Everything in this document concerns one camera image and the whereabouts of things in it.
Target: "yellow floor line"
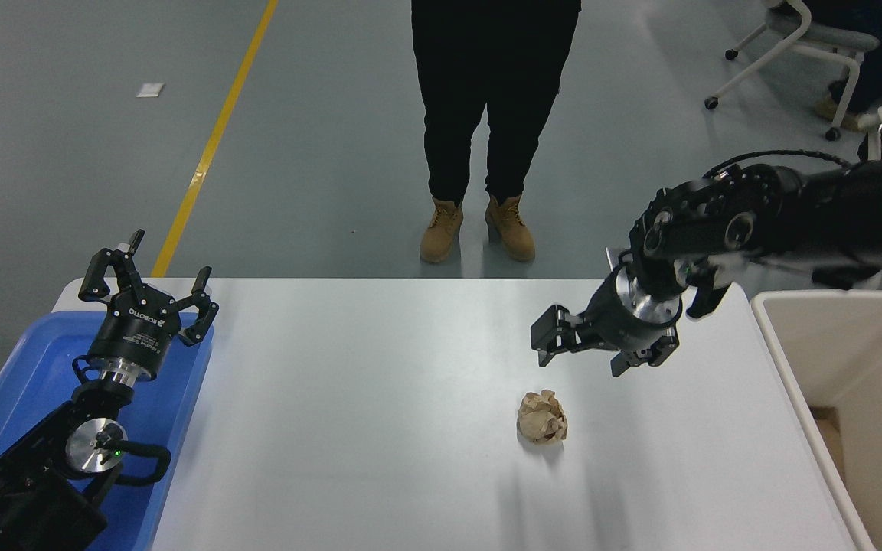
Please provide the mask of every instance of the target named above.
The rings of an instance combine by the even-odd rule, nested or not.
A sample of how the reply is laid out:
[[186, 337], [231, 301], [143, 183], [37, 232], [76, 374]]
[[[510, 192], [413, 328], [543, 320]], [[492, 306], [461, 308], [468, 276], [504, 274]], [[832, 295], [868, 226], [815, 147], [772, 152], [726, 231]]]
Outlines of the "yellow floor line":
[[196, 204], [196, 198], [203, 188], [203, 180], [206, 178], [207, 172], [210, 171], [210, 165], [213, 164], [213, 157], [217, 154], [217, 147], [220, 146], [220, 140], [224, 137], [227, 130], [227, 123], [230, 122], [230, 115], [234, 112], [234, 106], [237, 104], [237, 98], [240, 97], [240, 91], [244, 87], [247, 80], [247, 74], [254, 65], [254, 58], [263, 35], [267, 31], [267, 25], [270, 24], [270, 18], [274, 15], [274, 8], [277, 7], [277, 0], [267, 1], [267, 7], [260, 16], [258, 28], [254, 32], [254, 38], [251, 39], [251, 45], [247, 47], [247, 53], [244, 54], [244, 60], [240, 64], [237, 76], [234, 77], [234, 84], [230, 85], [230, 93], [227, 94], [227, 100], [224, 101], [224, 108], [220, 109], [220, 116], [217, 117], [217, 123], [213, 127], [213, 133], [210, 135], [206, 147], [203, 148], [203, 157], [200, 157], [199, 165], [196, 166], [196, 172], [189, 181], [189, 189], [186, 189], [186, 195], [182, 198], [182, 204], [179, 205], [178, 212], [175, 213], [175, 220], [168, 229], [168, 236], [165, 243], [162, 244], [162, 251], [158, 252], [158, 260], [155, 261], [155, 268], [152, 269], [152, 278], [164, 278], [165, 272], [168, 271], [168, 265], [172, 262], [172, 256], [175, 255], [175, 248], [178, 247], [179, 238], [182, 237], [182, 230], [186, 229], [186, 223], [189, 221], [189, 215], [193, 211]]

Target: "white table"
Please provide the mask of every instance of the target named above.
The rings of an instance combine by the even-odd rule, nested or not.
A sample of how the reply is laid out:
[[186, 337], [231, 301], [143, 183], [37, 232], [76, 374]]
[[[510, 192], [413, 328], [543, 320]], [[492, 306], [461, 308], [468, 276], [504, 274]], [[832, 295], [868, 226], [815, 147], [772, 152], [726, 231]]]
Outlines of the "white table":
[[[662, 367], [537, 367], [529, 324], [598, 283], [211, 280], [214, 352], [152, 549], [853, 549], [739, 287]], [[55, 310], [97, 306], [78, 286]], [[542, 388], [562, 446], [515, 431]]]

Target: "white bin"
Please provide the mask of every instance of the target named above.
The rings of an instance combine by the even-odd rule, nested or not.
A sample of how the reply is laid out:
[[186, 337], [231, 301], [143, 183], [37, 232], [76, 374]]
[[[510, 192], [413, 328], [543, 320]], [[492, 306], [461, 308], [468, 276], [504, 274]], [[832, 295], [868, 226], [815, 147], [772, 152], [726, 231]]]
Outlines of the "white bin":
[[[857, 547], [882, 551], [882, 292], [769, 292], [752, 308]], [[838, 412], [846, 484], [809, 406]]]

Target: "tan boot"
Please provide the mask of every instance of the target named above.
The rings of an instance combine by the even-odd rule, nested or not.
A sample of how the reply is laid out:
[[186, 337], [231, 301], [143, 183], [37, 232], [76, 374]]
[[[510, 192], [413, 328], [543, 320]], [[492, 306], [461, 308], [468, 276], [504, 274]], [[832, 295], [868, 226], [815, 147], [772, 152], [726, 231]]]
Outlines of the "tan boot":
[[485, 210], [485, 222], [489, 224], [490, 232], [497, 231], [505, 245], [505, 252], [508, 252], [512, 260], [529, 262], [536, 257], [536, 245], [526, 224], [519, 217], [519, 199], [522, 199], [522, 195], [505, 199], [500, 206], [496, 198], [490, 195], [489, 208]]
[[462, 207], [455, 205], [454, 201], [434, 201], [434, 218], [430, 226], [424, 230], [424, 237], [420, 238], [420, 258], [424, 262], [437, 264], [444, 262], [451, 254], [451, 247], [455, 244], [455, 236], [462, 227], [465, 214]]

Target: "gray floor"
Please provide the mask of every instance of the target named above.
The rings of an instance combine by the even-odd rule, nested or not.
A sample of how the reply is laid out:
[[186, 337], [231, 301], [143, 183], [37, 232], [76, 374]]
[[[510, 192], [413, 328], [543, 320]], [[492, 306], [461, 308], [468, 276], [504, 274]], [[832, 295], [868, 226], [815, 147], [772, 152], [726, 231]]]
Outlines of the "gray floor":
[[[144, 227], [151, 269], [265, 4], [0, 0], [0, 366], [98, 248]], [[827, 142], [809, 112], [838, 74], [815, 60], [778, 60], [703, 108], [770, 46], [722, 58], [759, 18], [757, 2], [585, 0], [524, 196], [537, 260], [487, 242], [483, 125], [461, 246], [427, 266], [409, 3], [281, 0], [169, 275], [601, 278], [602, 248], [659, 187], [757, 149], [853, 157], [860, 137]], [[147, 81], [167, 83], [162, 97], [134, 98]]]

